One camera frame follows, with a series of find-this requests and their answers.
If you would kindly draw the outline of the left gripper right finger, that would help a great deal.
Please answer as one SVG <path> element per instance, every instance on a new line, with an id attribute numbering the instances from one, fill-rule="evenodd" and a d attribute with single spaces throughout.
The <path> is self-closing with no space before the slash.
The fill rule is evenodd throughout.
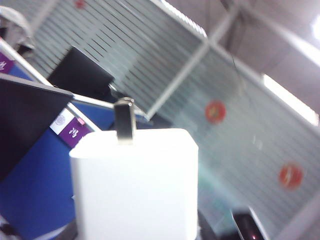
<path id="1" fill-rule="evenodd" d="M 214 227 L 198 211 L 198 238 L 200 240 L 268 240 L 265 228 L 251 207 L 230 210 L 227 222 Z"/>

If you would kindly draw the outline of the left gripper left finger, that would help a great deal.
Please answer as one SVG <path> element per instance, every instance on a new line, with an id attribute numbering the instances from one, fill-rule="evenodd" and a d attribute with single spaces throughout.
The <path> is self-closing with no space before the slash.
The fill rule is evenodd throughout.
<path id="1" fill-rule="evenodd" d="M 68 224 L 52 232 L 50 240 L 75 240 L 78 237 L 77 222 L 73 219 Z"/>

